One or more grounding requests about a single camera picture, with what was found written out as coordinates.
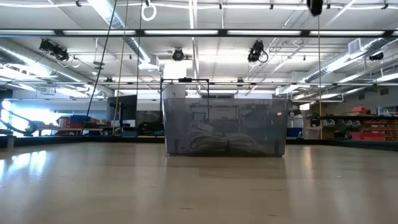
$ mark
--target black metal frame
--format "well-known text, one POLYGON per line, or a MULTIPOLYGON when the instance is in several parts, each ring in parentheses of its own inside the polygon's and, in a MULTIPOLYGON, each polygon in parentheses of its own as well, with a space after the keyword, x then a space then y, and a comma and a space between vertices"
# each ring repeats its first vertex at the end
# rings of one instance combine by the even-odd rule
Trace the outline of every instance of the black metal frame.
MULTIPOLYGON (((208 99, 210 98, 210 80, 208 78, 161 78, 160 79, 160 113, 159 113, 159 119, 162 119, 162 114, 163 114, 163 82, 164 81, 171 81, 169 84, 173 85, 173 81, 178 81, 179 83, 191 83, 192 81, 200 83, 202 82, 207 82, 207 97, 208 99)), ((210 119, 210 107, 209 107, 209 101, 207 101, 207 119, 210 119)))
MULTIPOLYGON (((0 37, 107 37, 106 34, 82 34, 82 35, 66 35, 64 31, 100 31, 103 32, 104 29, 0 29, 1 31, 11 32, 13 30, 32 30, 32 31, 44 31, 44 30, 53 30, 54 34, 0 34, 0 37)), ((305 37, 305 38, 318 38, 318 35, 310 35, 310 31, 317 31, 316 29, 195 29, 195 30, 213 30, 217 31, 216 34, 146 34, 145 31, 151 30, 175 30, 175 31, 192 31, 191 29, 128 29, 126 32, 134 31, 135 34, 126 34, 126 37, 305 37), (300 31, 300 35, 292 35, 292 34, 229 34, 228 31, 235 30, 247 30, 247 31, 300 31)), ((383 31, 382 35, 321 35, 323 38, 379 38, 379 37, 395 37, 398 38, 398 35, 394 35, 396 30, 320 30, 320 31, 383 31)), ((110 37, 123 37, 122 34, 110 35, 110 37)))

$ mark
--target cable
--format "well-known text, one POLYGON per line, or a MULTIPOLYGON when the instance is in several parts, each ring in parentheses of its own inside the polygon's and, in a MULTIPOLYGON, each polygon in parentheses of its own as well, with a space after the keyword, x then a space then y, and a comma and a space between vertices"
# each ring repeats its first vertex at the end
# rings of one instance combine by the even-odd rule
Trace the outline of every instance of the cable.
MULTIPOLYGON (((127 24, 127 17, 129 14, 129 6, 126 6, 126 18, 124 19, 124 23, 127 24)), ((124 56, 124 44, 126 43, 125 37, 126 37, 126 29, 127 26, 124 26, 124 32, 123 32, 123 44, 122 44, 122 57, 120 61, 120 69, 119 69, 119 81, 118 81, 118 94, 116 95, 116 106, 114 110, 114 116, 113 116, 113 123, 112 123, 112 135, 115 135, 114 131, 114 124, 116 122, 116 113, 118 112, 118 107, 119 107, 119 94, 120 94, 120 80, 122 77, 122 69, 123 69, 123 56, 124 56)))
MULTIPOLYGON (((141 0, 141 10, 142 10, 143 4, 144 4, 144 1, 141 0)), ((142 27, 142 16, 139 19, 139 29, 140 30, 141 30, 141 27, 142 27)), ((138 49, 140 49, 140 47, 141 47, 141 37, 138 37, 138 49)), ((141 51, 139 50, 138 54, 137 54, 137 81, 136 81, 136 83, 137 83, 136 84, 137 98, 138 98, 138 81, 139 81, 139 67, 138 67, 138 64, 139 64, 139 56, 140 56, 140 54, 141 54, 141 51)), ((138 127, 138 124, 139 124, 139 121, 138 121, 138 103, 137 103, 137 105, 136 105, 135 127, 138 127)))
POLYGON ((200 122, 191 123, 187 134, 189 153, 215 151, 247 152, 260 154, 261 146, 250 136, 243 133, 221 133, 214 127, 200 122))
MULTIPOLYGON (((101 74, 102 65, 103 65, 103 62, 104 62, 106 46, 108 44, 110 32, 111 32, 111 29, 112 29, 113 17, 114 17, 114 13, 116 12, 116 3, 117 2, 118 2, 118 0, 114 1, 113 11, 112 11, 112 18, 111 18, 111 22, 109 23, 108 34, 106 35, 106 40, 105 40, 105 44, 104 44, 104 50, 103 50, 103 53, 102 53, 101 63, 99 65, 99 70, 98 70, 98 74, 97 74, 97 79, 95 80, 93 93, 91 94, 90 102, 88 103, 88 109, 87 109, 87 114, 86 114, 86 118, 85 119, 87 119, 88 114, 90 113, 91 104, 92 104, 93 98, 94 98, 94 92, 95 92, 95 90, 97 88, 98 80, 100 79, 100 74, 101 74)), ((81 134, 83 134, 83 131, 85 129, 85 124, 86 124, 86 122, 83 122, 83 127, 81 127, 81 134)))
POLYGON ((16 131, 18 133, 22 133, 22 134, 25 134, 25 135, 30 135, 30 134, 34 133, 35 131, 37 131, 37 125, 33 121, 31 121, 31 120, 29 120, 27 118, 24 118, 23 116, 20 116, 18 114, 15 114, 14 112, 5 109, 3 106, 1 106, 1 108, 2 108, 2 110, 7 111, 9 114, 12 114, 14 116, 17 116, 18 118, 26 120, 28 122, 28 124, 29 124, 29 127, 30 127, 28 130, 22 131, 20 129, 17 129, 17 128, 13 127, 10 123, 7 123, 7 122, 3 121, 1 119, 1 117, 0 117, 0 122, 2 122, 2 124, 4 124, 5 127, 7 127, 8 129, 11 129, 13 131, 16 131))
POLYGON ((266 59, 265 61, 262 61, 262 60, 259 59, 259 62, 261 62, 261 63, 267 63, 267 62, 268 62, 268 59, 269 59, 267 52, 265 52, 265 51, 263 50, 261 55, 267 56, 267 59, 266 59))
MULTIPOLYGON (((37 60, 35 61, 35 63, 33 63, 32 65, 36 64, 37 62, 39 62, 39 60, 41 60, 42 58, 44 58, 48 53, 49 53, 49 52, 46 52, 45 54, 43 54, 43 55, 42 55, 39 59, 37 59, 37 60)), ((13 78, 12 80, 9 80, 6 84, 0 86, 0 89, 4 88, 6 85, 10 84, 10 83, 11 83, 12 81, 14 81, 16 78, 17 78, 17 77, 13 78)))
MULTIPOLYGON (((319 73, 321 73, 321 35, 320 35, 320 15, 318 16, 318 64, 319 64, 319 73)), ((319 116, 322 116, 322 80, 321 75, 319 76, 319 116)), ((320 121, 320 130, 321 130, 321 140, 323 139, 323 131, 322 131, 322 121, 320 121)))

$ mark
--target speaker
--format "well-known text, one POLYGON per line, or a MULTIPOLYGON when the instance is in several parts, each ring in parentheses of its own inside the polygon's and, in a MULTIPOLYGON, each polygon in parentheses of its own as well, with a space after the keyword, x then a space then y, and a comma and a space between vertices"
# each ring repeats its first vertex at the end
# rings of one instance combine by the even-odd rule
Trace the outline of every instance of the speaker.
POLYGON ((319 16, 322 13, 323 0, 307 0, 307 6, 313 16, 319 16))

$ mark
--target hanging rope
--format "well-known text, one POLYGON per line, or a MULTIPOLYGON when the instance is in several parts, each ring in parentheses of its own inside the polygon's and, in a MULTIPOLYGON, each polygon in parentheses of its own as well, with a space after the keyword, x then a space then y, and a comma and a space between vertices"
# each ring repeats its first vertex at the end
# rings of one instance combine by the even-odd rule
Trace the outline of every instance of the hanging rope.
MULTIPOLYGON (((112 12, 112 18, 111 18, 111 22, 109 23, 109 28, 108 28, 108 34, 106 35, 106 40, 105 40, 105 45, 104 45, 104 50, 102 53, 102 58, 101 58, 101 64, 99 65, 99 70, 98 70, 98 74, 97 74, 97 79, 95 80, 95 85, 94 85, 94 90, 93 93, 91 94, 91 98, 90 98, 90 102, 88 103, 88 109, 87 109, 87 114, 86 114, 86 118, 88 117, 88 114, 90 113, 90 108, 91 108, 91 104, 93 102, 93 98, 94 98, 94 93, 95 90, 97 88, 97 84, 98 84, 98 80, 100 79, 100 74, 101 74, 101 70, 102 70, 102 65, 104 64, 104 56, 105 56, 105 52, 106 52, 106 46, 108 44, 108 39, 109 39, 109 33, 111 32, 112 29, 112 23, 113 23, 113 17, 114 17, 114 13, 116 11, 116 3, 118 3, 118 0, 114 1, 114 6, 113 6, 113 12, 112 12)), ((81 134, 83 134, 83 131, 85 129, 85 124, 86 122, 83 123, 83 127, 81 128, 81 134)))
POLYGON ((122 57, 120 61, 120 69, 119 69, 119 81, 118 81, 118 93, 116 94, 116 106, 114 110, 114 116, 113 116, 113 123, 112 123, 112 135, 115 135, 114 131, 114 124, 116 122, 116 114, 118 113, 118 108, 119 108, 119 93, 120 93, 120 79, 122 77, 122 69, 123 69, 123 56, 124 56, 124 44, 126 43, 125 37, 126 37, 126 29, 127 29, 127 18, 129 14, 129 0, 127 0, 127 6, 126 6, 126 17, 124 18, 124 32, 123 32, 123 45, 122 45, 122 57))
MULTIPOLYGON (((141 10, 143 8, 143 4, 144 4, 144 0, 141 0, 141 10)), ((142 16, 139 19, 139 29, 140 30, 141 30, 141 27, 142 27, 142 16)), ((138 49, 140 49, 140 48, 141 48, 141 37, 138 37, 138 49)), ((141 51, 139 50, 138 55, 137 55, 137 65, 139 64, 140 54, 141 54, 141 51)), ((139 121, 138 121, 138 81, 139 81, 139 67, 137 66, 137 80, 136 80, 137 104, 136 104, 136 120, 135 120, 135 122, 136 122, 135 127, 137 128, 137 133, 139 133, 139 130, 138 130, 138 124, 139 124, 139 121)))
MULTIPOLYGON (((318 16, 318 64, 319 64, 319 74, 321 74, 321 34, 320 34, 320 16, 318 16)), ((322 80, 321 75, 319 76, 319 116, 322 116, 322 80)), ((321 140, 323 139, 323 131, 322 131, 322 120, 320 120, 320 131, 321 131, 321 140)))

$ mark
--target black cord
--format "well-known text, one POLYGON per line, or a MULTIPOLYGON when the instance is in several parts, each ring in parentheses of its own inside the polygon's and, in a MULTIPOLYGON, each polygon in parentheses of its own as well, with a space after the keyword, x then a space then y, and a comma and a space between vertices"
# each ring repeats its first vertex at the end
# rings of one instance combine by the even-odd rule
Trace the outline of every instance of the black cord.
POLYGON ((267 54, 267 52, 265 52, 265 51, 262 51, 262 55, 265 55, 265 56, 267 56, 267 59, 265 60, 265 61, 262 61, 262 60, 260 60, 260 58, 261 58, 261 55, 260 55, 260 57, 259 57, 259 62, 261 62, 261 63, 266 63, 266 62, 268 62, 268 54, 267 54))
MULTIPOLYGON (((141 0, 141 11, 143 8, 143 3, 144 0, 141 0)), ((139 30, 141 30, 142 27, 142 16, 139 17, 139 30)), ((136 104, 136 122, 135 122, 135 127, 137 129, 137 132, 139 132, 138 130, 138 78, 139 78, 139 56, 141 51, 139 50, 141 47, 141 37, 138 37, 138 55, 137 55, 137 85, 136 85, 136 89, 137 89, 137 104, 136 104)))
MULTIPOLYGON (((46 56, 48 53, 49 53, 49 52, 46 52, 45 54, 43 54, 39 59, 37 59, 37 60, 35 61, 35 63, 33 63, 33 65, 36 64, 37 62, 39 62, 39 60, 41 60, 42 58, 44 58, 44 56, 46 56)), ((17 78, 17 77, 13 78, 12 80, 9 80, 8 82, 6 82, 6 84, 0 86, 0 89, 4 88, 6 85, 10 84, 10 83, 11 83, 12 81, 14 81, 16 78, 17 78)))
POLYGON ((87 114, 86 114, 85 122, 83 122, 83 127, 81 128, 81 134, 83 134, 83 131, 85 129, 86 120, 87 120, 88 114, 90 113, 91 103, 93 102, 93 98, 94 98, 94 92, 95 92, 95 89, 97 88, 98 80, 100 79, 100 74, 101 74, 102 65, 103 65, 103 62, 104 62, 104 56, 105 56, 105 52, 106 52, 106 46, 108 44, 109 34, 111 32, 111 29, 112 29, 113 17, 114 17, 114 13, 116 11, 116 3, 118 3, 118 0, 114 1, 112 18, 111 18, 111 22, 109 23, 108 34, 106 35, 104 50, 103 50, 102 58, 101 58, 101 64, 99 65, 99 70, 98 70, 98 74, 97 74, 97 79, 95 80, 93 94, 91 94, 90 102, 88 103, 87 114))

